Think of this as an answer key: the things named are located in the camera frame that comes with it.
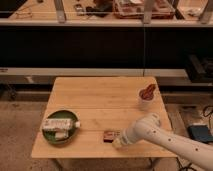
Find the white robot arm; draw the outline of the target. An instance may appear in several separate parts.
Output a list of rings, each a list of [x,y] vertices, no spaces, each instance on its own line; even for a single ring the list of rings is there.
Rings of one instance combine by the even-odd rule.
[[[162,129],[156,113],[134,121],[113,140],[113,146],[120,149],[141,140],[164,147],[206,171],[213,171],[213,146]]]

